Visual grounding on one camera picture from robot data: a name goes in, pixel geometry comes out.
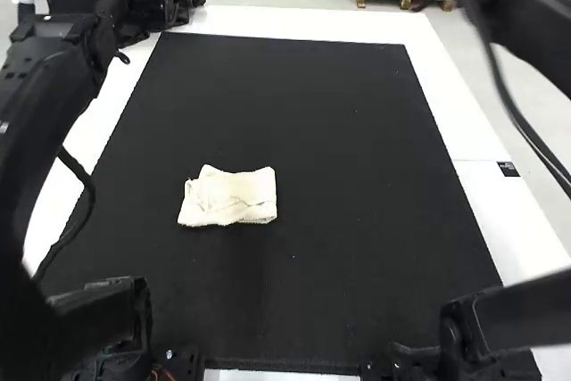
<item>black label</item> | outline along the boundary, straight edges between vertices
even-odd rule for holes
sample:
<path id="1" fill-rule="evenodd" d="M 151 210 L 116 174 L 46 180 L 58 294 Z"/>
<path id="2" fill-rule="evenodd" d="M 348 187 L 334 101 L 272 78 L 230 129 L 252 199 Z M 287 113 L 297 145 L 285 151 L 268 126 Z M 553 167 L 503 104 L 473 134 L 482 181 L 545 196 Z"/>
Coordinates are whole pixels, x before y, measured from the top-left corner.
<path id="1" fill-rule="evenodd" d="M 519 173 L 513 162 L 498 162 L 501 172 L 506 178 L 518 178 Z"/>

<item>white towel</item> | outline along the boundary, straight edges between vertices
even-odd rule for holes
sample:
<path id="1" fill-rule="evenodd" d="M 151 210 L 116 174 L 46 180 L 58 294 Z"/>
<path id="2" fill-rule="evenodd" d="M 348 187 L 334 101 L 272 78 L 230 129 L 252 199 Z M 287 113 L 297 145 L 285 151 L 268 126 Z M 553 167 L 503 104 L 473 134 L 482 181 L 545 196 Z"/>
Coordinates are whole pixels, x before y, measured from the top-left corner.
<path id="1" fill-rule="evenodd" d="M 185 183 L 178 223 L 188 227 L 268 223 L 277 217 L 276 172 L 271 167 L 226 173 L 204 165 Z"/>

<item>white table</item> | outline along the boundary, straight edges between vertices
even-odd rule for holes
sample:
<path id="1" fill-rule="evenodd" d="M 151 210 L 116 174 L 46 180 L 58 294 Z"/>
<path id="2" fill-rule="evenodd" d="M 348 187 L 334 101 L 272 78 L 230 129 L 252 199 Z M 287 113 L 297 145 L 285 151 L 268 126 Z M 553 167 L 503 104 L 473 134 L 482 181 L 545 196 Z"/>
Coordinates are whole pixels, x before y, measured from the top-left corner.
<path id="1" fill-rule="evenodd" d="M 571 264 L 524 180 L 506 178 L 501 173 L 496 162 L 510 161 L 509 154 L 424 15 L 208 6 L 195 13 L 191 24 L 175 31 L 405 45 L 504 284 Z M 101 94 L 66 139 L 65 146 L 88 172 L 97 163 L 157 40 L 158 35 L 153 35 L 126 49 L 125 54 L 131 59 L 129 66 L 113 61 Z M 61 234 L 81 190 L 81 184 L 57 162 L 29 226 L 24 260 L 31 271 Z M 546 381 L 569 378 L 571 347 L 535 350 L 534 355 Z M 206 377 L 209 381 L 345 378 L 217 370 L 207 370 Z"/>

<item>floor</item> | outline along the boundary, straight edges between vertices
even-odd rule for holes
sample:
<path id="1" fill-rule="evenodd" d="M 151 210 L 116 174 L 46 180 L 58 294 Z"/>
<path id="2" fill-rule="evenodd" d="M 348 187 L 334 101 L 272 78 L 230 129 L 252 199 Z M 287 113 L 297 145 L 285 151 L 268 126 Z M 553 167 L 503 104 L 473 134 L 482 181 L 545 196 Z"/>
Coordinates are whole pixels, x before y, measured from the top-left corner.
<path id="1" fill-rule="evenodd" d="M 274 6 L 356 10 L 354 0 L 208 0 L 209 4 Z M 37 0 L 38 11 L 45 12 L 46 0 Z M 16 24 L 16 8 L 10 0 L 0 0 L 0 55 L 9 47 L 8 34 Z M 369 4 L 366 11 L 400 12 L 396 4 Z M 515 131 L 508 120 L 492 84 L 487 63 L 470 24 L 461 11 L 442 12 L 438 7 L 425 10 L 438 36 L 455 61 L 492 126 L 508 148 L 520 174 L 525 178 L 537 202 L 571 253 L 571 202 L 556 181 Z M 560 160 L 571 169 L 571 102 L 536 70 L 498 49 L 501 63 L 521 110 L 535 126 Z"/>

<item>black mat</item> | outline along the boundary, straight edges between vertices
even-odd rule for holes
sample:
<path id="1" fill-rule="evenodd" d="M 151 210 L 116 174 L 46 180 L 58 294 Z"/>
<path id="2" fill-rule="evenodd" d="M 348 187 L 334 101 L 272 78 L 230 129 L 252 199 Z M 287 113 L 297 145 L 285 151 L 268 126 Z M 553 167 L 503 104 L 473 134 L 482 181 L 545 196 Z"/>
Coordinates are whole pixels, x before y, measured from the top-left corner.
<path id="1" fill-rule="evenodd" d="M 272 166 L 278 219 L 179 226 L 205 163 Z M 403 46 L 165 34 L 95 182 L 45 290 L 146 276 L 154 342 L 211 366 L 354 373 L 500 283 Z"/>

